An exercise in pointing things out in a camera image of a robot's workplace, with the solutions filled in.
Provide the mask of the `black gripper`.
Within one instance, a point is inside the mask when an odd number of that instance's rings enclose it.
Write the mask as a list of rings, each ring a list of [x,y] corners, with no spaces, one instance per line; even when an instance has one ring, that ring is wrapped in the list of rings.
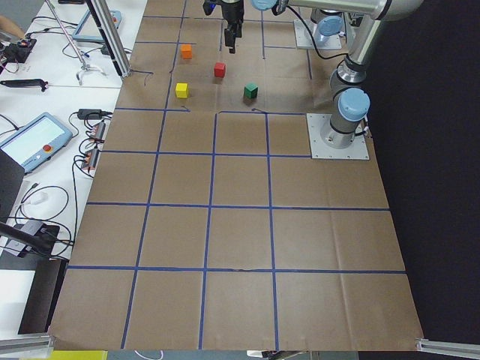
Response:
[[[229,25],[235,24],[234,28],[226,28],[223,31],[225,47],[229,53],[236,53],[236,37],[242,37],[242,23],[244,21],[243,0],[223,0],[220,2],[222,16]]]

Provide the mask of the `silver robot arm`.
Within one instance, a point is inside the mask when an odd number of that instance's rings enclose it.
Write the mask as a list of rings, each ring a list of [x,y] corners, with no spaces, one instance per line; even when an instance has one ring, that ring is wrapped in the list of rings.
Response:
[[[373,52],[385,22],[408,17],[422,4],[421,1],[285,1],[284,3],[293,7],[319,8],[365,15],[367,18],[362,21],[349,50],[349,58],[359,64],[365,62]],[[225,46],[234,54],[236,52],[236,39],[242,36],[245,14],[244,2],[204,1],[202,5],[207,16],[216,7],[221,8],[222,17],[228,24],[223,36]]]
[[[371,105],[368,94],[362,90],[362,83],[385,25],[368,15],[363,17],[349,52],[330,77],[334,107],[331,118],[314,136],[315,143],[321,140],[333,149],[346,149],[368,132],[368,126],[362,131],[357,130],[359,124],[366,120]]]

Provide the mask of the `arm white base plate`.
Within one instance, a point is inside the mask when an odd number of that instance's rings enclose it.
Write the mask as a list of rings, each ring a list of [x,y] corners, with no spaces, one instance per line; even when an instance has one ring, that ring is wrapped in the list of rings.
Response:
[[[307,131],[313,159],[330,161],[368,161],[368,148],[363,135],[338,133],[331,126],[331,114],[308,113]]]
[[[306,19],[305,23],[312,32],[318,50],[340,50],[342,48],[339,34],[333,34],[329,37],[320,37],[317,32],[316,23],[310,21],[309,19]],[[313,50],[314,45],[312,43],[311,37],[308,34],[308,30],[302,23],[302,21],[300,19],[295,19],[293,21],[293,26],[295,30],[296,47],[303,50]]]

